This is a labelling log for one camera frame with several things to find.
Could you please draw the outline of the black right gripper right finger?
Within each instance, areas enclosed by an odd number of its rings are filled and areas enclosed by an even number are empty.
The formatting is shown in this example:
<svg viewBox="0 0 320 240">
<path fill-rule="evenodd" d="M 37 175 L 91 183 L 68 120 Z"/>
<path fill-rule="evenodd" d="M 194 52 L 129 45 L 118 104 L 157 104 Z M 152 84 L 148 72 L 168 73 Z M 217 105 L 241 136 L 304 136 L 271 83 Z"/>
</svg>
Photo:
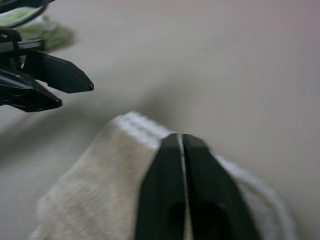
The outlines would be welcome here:
<svg viewBox="0 0 320 240">
<path fill-rule="evenodd" d="M 182 136 L 193 240 L 261 240 L 234 180 L 203 140 Z"/>
</svg>

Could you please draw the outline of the green cloth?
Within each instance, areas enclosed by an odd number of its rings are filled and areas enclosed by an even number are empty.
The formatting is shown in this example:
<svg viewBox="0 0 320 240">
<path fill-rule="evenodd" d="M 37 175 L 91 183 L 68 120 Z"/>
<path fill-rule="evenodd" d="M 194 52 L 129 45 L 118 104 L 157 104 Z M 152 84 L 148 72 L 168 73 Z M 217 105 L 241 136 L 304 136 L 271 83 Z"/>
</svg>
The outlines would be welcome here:
<svg viewBox="0 0 320 240">
<path fill-rule="evenodd" d="M 0 14 L 0 26 L 13 25 L 37 11 L 36 8 L 19 7 Z M 32 21 L 15 28 L 23 40 L 42 39 L 46 51 L 56 49 L 71 40 L 73 33 L 49 14 L 42 14 Z"/>
</svg>

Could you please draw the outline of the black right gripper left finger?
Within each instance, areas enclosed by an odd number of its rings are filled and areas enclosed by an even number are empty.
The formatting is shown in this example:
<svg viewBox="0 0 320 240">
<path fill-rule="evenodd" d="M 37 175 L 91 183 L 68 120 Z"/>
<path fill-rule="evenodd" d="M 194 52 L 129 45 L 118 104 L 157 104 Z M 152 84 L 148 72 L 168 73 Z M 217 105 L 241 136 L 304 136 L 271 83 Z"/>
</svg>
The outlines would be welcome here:
<svg viewBox="0 0 320 240">
<path fill-rule="evenodd" d="M 161 141 L 142 181 L 135 240 L 183 240 L 186 215 L 181 151 L 176 134 Z"/>
</svg>

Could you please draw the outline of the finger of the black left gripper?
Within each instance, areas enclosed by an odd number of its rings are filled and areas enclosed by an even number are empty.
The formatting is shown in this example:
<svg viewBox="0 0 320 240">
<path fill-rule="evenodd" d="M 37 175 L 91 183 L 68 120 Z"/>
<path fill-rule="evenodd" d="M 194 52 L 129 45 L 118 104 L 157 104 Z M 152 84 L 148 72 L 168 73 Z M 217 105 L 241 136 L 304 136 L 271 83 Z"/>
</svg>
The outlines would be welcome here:
<svg viewBox="0 0 320 240">
<path fill-rule="evenodd" d="M 72 62 L 42 52 L 27 51 L 22 71 L 64 93 L 94 90 L 89 77 Z"/>
<path fill-rule="evenodd" d="M 60 108 L 63 102 L 32 76 L 0 68 L 0 107 L 4 105 L 32 113 Z"/>
</svg>

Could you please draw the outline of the beige ribbed towel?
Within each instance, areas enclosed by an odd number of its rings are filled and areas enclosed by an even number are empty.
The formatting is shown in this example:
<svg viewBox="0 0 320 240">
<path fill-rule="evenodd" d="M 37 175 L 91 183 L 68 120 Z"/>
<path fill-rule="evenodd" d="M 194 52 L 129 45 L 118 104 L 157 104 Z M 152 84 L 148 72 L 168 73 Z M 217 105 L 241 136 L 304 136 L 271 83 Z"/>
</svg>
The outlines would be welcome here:
<svg viewBox="0 0 320 240">
<path fill-rule="evenodd" d="M 37 204 L 29 240 L 132 240 L 138 189 L 171 130 L 135 111 L 119 115 Z M 286 204 L 261 180 L 216 156 L 250 208 L 262 240 L 301 240 Z"/>
</svg>

